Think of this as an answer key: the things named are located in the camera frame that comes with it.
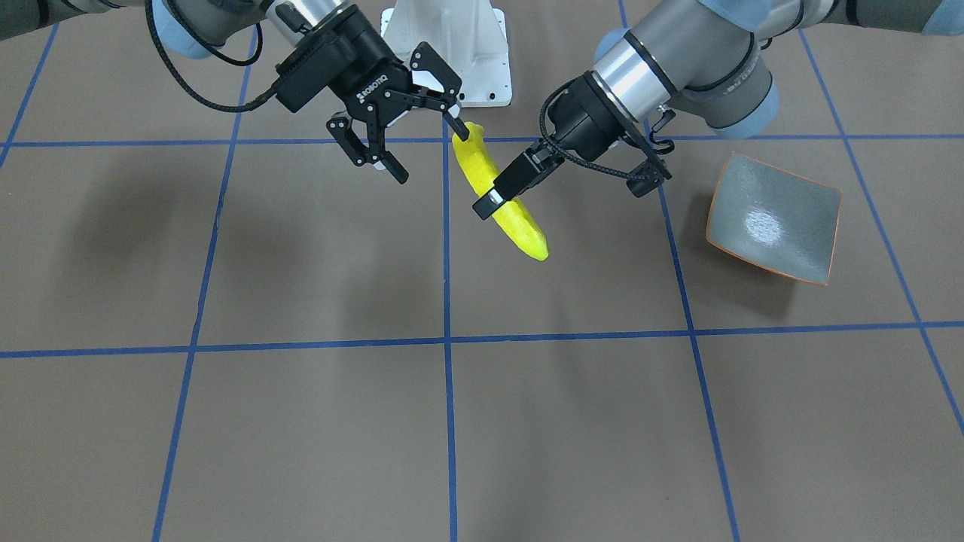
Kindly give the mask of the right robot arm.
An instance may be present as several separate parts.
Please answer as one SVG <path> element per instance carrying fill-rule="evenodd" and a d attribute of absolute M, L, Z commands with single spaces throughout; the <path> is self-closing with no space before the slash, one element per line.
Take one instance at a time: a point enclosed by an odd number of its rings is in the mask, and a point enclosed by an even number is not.
<path fill-rule="evenodd" d="M 383 133 L 410 110 L 438 112 L 459 139 L 471 136 L 457 116 L 462 80 L 454 69 L 427 42 L 403 62 L 352 1 L 4 1 L 2 38 L 118 9 L 142 10 L 169 74 L 207 108 L 251 112 L 276 99 L 297 112 L 330 90 L 344 106 L 327 121 L 335 143 L 356 166 L 385 169 L 400 183 L 407 181 L 407 170 L 386 150 Z M 234 66 L 255 64 L 264 21 L 289 38 L 293 49 L 276 66 L 276 81 L 250 102 L 230 106 L 201 96 L 169 57 L 178 53 Z"/>

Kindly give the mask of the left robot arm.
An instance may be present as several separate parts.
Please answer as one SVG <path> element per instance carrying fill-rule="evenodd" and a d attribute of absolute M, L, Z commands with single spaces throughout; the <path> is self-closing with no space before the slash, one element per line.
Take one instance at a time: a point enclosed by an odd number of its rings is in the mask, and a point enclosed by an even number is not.
<path fill-rule="evenodd" d="M 670 178 L 664 145 L 638 123 L 666 106 L 701 117 L 723 139 L 747 139 L 779 105 L 764 43 L 833 23 L 922 35 L 961 35 L 960 1 L 661 1 L 607 35 L 589 71 L 541 104 L 540 138 L 486 189 L 487 219 L 569 161 L 622 178 L 640 198 Z"/>

